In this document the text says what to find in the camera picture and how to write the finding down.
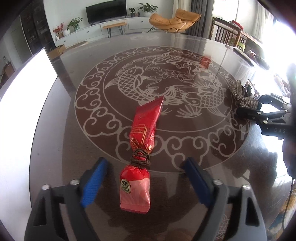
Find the blue gripper pad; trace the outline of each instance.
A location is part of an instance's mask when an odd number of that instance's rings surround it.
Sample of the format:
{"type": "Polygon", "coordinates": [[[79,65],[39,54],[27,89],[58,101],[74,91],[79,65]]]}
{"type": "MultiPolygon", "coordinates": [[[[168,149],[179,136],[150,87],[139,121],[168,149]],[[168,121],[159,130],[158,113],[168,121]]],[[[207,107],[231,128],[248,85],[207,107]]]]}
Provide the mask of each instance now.
{"type": "Polygon", "coordinates": [[[83,188],[80,200],[80,204],[83,208],[94,202],[96,194],[107,174],[107,169],[108,162],[106,159],[102,159],[83,188]]]}
{"type": "Polygon", "coordinates": [[[191,157],[186,159],[183,169],[185,170],[185,173],[188,176],[200,203],[209,208],[214,199],[214,186],[211,183],[212,178],[207,171],[199,168],[198,164],[191,157]]]}

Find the green vase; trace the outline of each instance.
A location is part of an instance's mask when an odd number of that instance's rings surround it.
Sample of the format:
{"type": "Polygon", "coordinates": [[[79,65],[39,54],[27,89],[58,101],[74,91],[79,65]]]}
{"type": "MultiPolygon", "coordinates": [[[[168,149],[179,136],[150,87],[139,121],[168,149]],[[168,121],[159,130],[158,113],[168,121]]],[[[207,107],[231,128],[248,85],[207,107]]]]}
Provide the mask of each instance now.
{"type": "Polygon", "coordinates": [[[74,28],[74,32],[75,32],[76,30],[78,30],[78,29],[80,29],[80,27],[79,27],[79,26],[77,26],[76,28],[74,28]]]}

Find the cardboard box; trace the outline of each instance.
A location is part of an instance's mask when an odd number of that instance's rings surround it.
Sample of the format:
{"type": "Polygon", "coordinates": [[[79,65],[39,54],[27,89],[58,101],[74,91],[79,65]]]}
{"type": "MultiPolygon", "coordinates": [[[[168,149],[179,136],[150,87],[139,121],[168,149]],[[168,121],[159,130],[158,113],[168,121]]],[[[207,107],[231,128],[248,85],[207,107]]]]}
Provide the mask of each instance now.
{"type": "Polygon", "coordinates": [[[60,45],[58,47],[56,47],[54,50],[50,51],[48,53],[48,57],[50,58],[50,60],[55,59],[56,57],[59,57],[60,55],[62,55],[66,50],[65,45],[60,45]]]}

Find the gray curtain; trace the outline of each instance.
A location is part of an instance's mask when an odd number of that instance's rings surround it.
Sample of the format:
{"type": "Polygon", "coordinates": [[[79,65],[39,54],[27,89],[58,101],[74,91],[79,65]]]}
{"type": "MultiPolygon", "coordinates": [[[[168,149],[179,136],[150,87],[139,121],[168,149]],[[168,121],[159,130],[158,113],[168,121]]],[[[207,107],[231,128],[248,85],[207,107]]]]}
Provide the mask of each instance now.
{"type": "Polygon", "coordinates": [[[200,19],[189,28],[188,34],[192,36],[202,37],[205,28],[205,18],[207,14],[208,0],[192,0],[191,12],[201,14],[200,19]]]}

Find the round gold sticker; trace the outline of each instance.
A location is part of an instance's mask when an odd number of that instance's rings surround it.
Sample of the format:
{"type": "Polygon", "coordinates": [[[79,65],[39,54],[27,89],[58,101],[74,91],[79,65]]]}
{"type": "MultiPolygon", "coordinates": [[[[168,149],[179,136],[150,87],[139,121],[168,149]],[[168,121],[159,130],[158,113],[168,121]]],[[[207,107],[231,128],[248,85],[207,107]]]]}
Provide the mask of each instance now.
{"type": "Polygon", "coordinates": [[[127,194],[131,193],[131,185],[128,182],[128,180],[122,179],[120,184],[121,184],[122,190],[124,190],[127,194]]]}

